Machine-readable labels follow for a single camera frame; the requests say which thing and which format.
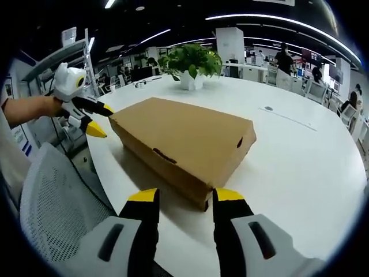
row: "box handle hole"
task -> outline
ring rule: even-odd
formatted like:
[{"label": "box handle hole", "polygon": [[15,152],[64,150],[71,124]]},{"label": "box handle hole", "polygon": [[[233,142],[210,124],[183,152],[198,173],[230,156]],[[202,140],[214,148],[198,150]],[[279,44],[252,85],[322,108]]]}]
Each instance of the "box handle hole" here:
[{"label": "box handle hole", "polygon": [[240,139],[240,141],[238,142],[237,144],[237,148],[240,148],[241,144],[242,144],[242,140],[243,140],[243,137]]},{"label": "box handle hole", "polygon": [[165,159],[165,160],[167,160],[168,162],[171,162],[171,163],[173,163],[173,164],[176,164],[177,163],[177,161],[175,161],[175,160],[173,160],[173,159],[171,159],[171,158],[169,158],[168,156],[165,156],[159,149],[157,149],[157,148],[154,148],[154,149],[152,149],[155,153],[157,153],[159,156],[161,156],[163,159]]}]

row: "pillar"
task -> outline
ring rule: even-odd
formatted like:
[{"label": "pillar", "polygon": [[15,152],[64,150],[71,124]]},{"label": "pillar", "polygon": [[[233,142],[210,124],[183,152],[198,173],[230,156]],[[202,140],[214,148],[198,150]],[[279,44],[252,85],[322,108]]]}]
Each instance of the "pillar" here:
[{"label": "pillar", "polygon": [[350,93],[350,79],[351,79],[351,67],[350,64],[343,58],[336,59],[337,68],[342,71],[343,80],[340,85],[338,93],[340,94],[342,100],[348,99]]},{"label": "pillar", "polygon": [[230,59],[244,63],[244,41],[243,31],[239,28],[218,28],[216,29],[217,49],[223,63]]}]

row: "person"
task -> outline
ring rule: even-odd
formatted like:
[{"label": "person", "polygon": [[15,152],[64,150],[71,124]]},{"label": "person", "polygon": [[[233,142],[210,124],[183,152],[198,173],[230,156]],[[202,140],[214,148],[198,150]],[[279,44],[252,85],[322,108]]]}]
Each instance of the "person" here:
[{"label": "person", "polygon": [[14,211],[18,207],[23,183],[31,163],[20,150],[11,129],[42,116],[55,117],[61,110],[62,102],[53,96],[32,96],[24,99],[1,97],[0,168]]},{"label": "person", "polygon": [[342,104],[340,108],[338,108],[337,115],[340,116],[341,113],[347,108],[348,105],[351,105],[353,108],[356,108],[357,105],[357,94],[355,91],[350,93],[350,98],[345,103]]},{"label": "person", "polygon": [[101,81],[102,83],[104,83],[102,89],[104,91],[104,93],[108,93],[108,89],[107,87],[110,85],[110,77],[108,77],[108,75],[106,73],[103,73],[103,75],[101,76]]},{"label": "person", "polygon": [[360,84],[356,84],[355,92],[357,95],[357,115],[363,115],[363,91]]},{"label": "person", "polygon": [[282,70],[284,73],[291,75],[291,66],[293,67],[293,71],[296,71],[296,65],[293,62],[293,59],[288,54],[287,44],[284,42],[281,44],[282,51],[278,52],[275,60],[278,65],[278,69]]},{"label": "person", "polygon": [[322,65],[318,65],[312,69],[312,76],[314,77],[314,81],[317,83],[320,83],[323,75],[320,69],[322,68]]},{"label": "person", "polygon": [[259,50],[259,55],[261,56],[261,58],[263,59],[263,61],[265,61],[265,55],[263,54],[262,50]]},{"label": "person", "polygon": [[123,65],[116,66],[116,73],[117,75],[124,75]]}]

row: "chair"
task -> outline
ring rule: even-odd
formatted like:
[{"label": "chair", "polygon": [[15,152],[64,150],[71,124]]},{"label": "chair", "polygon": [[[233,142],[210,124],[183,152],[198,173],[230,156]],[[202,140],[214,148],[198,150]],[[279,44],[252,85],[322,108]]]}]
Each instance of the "chair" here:
[{"label": "chair", "polygon": [[303,90],[302,90],[302,80],[301,79],[296,79],[296,78],[292,79],[291,91],[298,95],[305,95],[305,93],[303,93]]},{"label": "chair", "polygon": [[244,80],[259,81],[259,70],[254,68],[243,68],[242,77]]},{"label": "chair", "polygon": [[125,79],[123,78],[123,75],[118,75],[119,82],[121,87],[124,87],[126,85]]},{"label": "chair", "polygon": [[277,72],[277,88],[282,88],[286,91],[291,91],[292,88],[292,77],[291,75],[278,69]]},{"label": "chair", "polygon": [[309,80],[307,84],[307,93],[305,94],[305,97],[319,104],[323,104],[327,90],[328,90],[327,85],[322,85],[313,80]]},{"label": "chair", "polygon": [[277,72],[277,67],[268,65],[268,76],[266,78],[267,85],[272,85],[274,87],[277,85]]},{"label": "chair", "polygon": [[340,113],[340,118],[341,118],[342,122],[344,123],[344,125],[346,126],[347,129],[350,128],[352,118],[356,114],[356,112],[357,112],[357,110],[349,104],[349,105],[347,105],[345,110],[343,110]]},{"label": "chair", "polygon": [[74,256],[80,239],[114,214],[97,175],[82,170],[80,174],[89,189],[68,158],[44,143],[24,182],[21,228],[50,264]]},{"label": "chair", "polygon": [[105,89],[107,90],[107,92],[111,92],[111,86],[112,85],[116,85],[116,76],[110,77],[110,85],[107,85],[105,87]]}]

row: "person in black shirt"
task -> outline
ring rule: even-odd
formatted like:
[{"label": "person in black shirt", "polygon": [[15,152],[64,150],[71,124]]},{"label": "person in black shirt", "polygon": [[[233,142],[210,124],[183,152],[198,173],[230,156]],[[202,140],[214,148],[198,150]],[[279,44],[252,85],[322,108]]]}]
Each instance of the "person in black shirt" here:
[{"label": "person in black shirt", "polygon": [[293,59],[288,54],[287,44],[284,42],[281,44],[282,51],[278,52],[275,59],[277,60],[278,68],[288,75],[291,75],[291,65],[293,66],[293,71],[296,71],[295,63]]},{"label": "person in black shirt", "polygon": [[314,81],[317,83],[320,83],[320,80],[322,79],[323,75],[320,71],[322,68],[322,65],[318,65],[312,69],[312,75],[314,76]]},{"label": "person in black shirt", "polygon": [[116,73],[117,75],[124,75],[123,65],[116,66]]},{"label": "person in black shirt", "polygon": [[340,108],[338,108],[337,115],[340,116],[341,113],[347,108],[347,106],[350,104],[353,108],[356,108],[357,103],[357,94],[355,91],[351,92],[350,99],[347,100],[345,103],[342,104]]}]

